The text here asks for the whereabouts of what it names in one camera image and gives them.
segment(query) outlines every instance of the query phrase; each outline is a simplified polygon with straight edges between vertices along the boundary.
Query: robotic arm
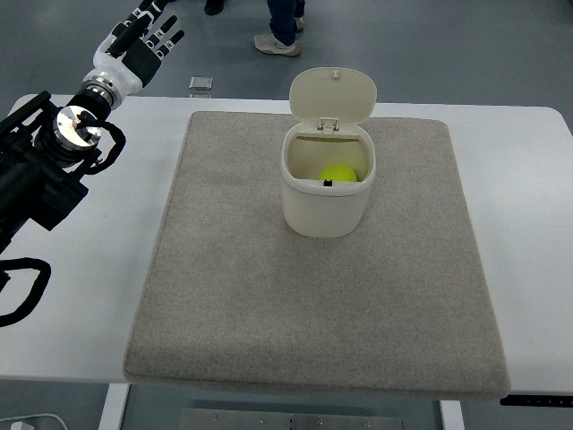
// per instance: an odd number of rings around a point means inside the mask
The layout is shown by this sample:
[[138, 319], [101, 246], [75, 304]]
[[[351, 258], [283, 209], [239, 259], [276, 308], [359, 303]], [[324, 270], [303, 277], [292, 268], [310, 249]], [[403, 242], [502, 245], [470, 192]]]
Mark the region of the robotic arm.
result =
[[[115, 26], [67, 106], [55, 106], [44, 91], [0, 122], [0, 254], [29, 219], [52, 230], [88, 193], [82, 177], [105, 170], [117, 159], [125, 137], [107, 117], [151, 81], [184, 35], [179, 30], [163, 42], [176, 22], [171, 16], [147, 38], [168, 2], [143, 1]], [[98, 149], [102, 129], [115, 141], [103, 161]], [[51, 269], [46, 262], [6, 260], [0, 261], [0, 292], [10, 279], [7, 272], [20, 269], [38, 270], [38, 278], [18, 309], [0, 315], [0, 327], [28, 316], [47, 286]]]

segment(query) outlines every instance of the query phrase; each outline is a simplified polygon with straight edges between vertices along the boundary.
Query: sneaker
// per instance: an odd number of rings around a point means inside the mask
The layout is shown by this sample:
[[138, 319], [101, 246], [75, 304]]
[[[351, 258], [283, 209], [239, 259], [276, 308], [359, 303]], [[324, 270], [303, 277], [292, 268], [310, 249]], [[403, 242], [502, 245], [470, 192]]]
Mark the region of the sneaker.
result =
[[206, 15], [216, 15], [218, 13], [223, 12], [223, 8], [225, 7], [225, 0], [207, 0], [205, 2], [205, 11]]
[[304, 19], [301, 16], [300, 18], [295, 18], [295, 22], [296, 22], [296, 32], [300, 33], [301, 31], [304, 31]]
[[300, 56], [303, 52], [303, 45], [296, 41], [290, 47], [277, 40], [272, 33], [261, 34], [254, 37], [254, 47], [263, 54], [272, 56]]

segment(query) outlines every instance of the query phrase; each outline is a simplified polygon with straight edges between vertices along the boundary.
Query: gray floor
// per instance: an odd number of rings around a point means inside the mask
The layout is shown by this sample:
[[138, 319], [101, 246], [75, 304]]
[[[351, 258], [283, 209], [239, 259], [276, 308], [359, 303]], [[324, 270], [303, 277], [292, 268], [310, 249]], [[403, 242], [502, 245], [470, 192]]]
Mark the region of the gray floor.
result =
[[440, 405], [437, 401], [255, 394], [238, 396], [231, 392], [133, 386], [122, 430], [177, 429], [184, 409], [188, 408], [397, 417], [402, 419], [405, 430], [441, 429]]
[[[70, 430], [98, 430], [107, 385], [95, 383], [0, 382], [0, 419], [57, 414]], [[14, 421], [0, 422], [8, 430]], [[36, 430], [61, 430], [52, 417], [27, 419]]]
[[[208, 75], [214, 77], [212, 97], [288, 99], [300, 72], [333, 65], [370, 75], [379, 102], [547, 106], [573, 130], [569, 0], [309, 0], [300, 35], [304, 52], [297, 58], [264, 56], [252, 47], [252, 36], [267, 30], [262, 0], [228, 0], [215, 17], [203, 14], [203, 4], [178, 0], [169, 6], [186, 37], [141, 95], [187, 97], [191, 76]], [[0, 117], [24, 94], [76, 92], [99, 42], [135, 5], [0, 0]], [[42, 411], [53, 397], [46, 387], [0, 383], [0, 417]], [[64, 403], [77, 417], [86, 415], [78, 390], [97, 398], [91, 401], [100, 408], [101, 386], [52, 389], [67, 396]], [[24, 399], [26, 408], [14, 408]], [[570, 410], [472, 402], [464, 412], [475, 430], [573, 427]], [[71, 428], [93, 427], [86, 422]]]

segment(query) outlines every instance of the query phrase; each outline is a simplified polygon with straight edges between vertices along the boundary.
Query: tennis ball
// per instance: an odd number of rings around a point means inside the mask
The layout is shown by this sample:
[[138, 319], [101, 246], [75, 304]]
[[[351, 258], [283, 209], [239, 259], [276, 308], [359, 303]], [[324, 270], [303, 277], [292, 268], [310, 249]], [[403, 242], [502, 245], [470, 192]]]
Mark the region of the tennis ball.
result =
[[357, 182], [358, 178], [346, 164], [331, 164], [319, 173], [319, 180]]

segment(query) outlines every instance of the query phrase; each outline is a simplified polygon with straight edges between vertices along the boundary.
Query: open lid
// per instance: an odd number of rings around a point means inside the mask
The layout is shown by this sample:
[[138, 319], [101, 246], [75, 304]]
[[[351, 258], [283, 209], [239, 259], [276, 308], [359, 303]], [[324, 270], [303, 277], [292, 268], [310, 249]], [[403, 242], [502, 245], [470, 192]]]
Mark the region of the open lid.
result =
[[374, 110], [376, 84], [356, 70], [318, 67], [295, 77], [288, 98], [291, 112], [303, 123], [333, 118], [341, 125], [356, 125]]

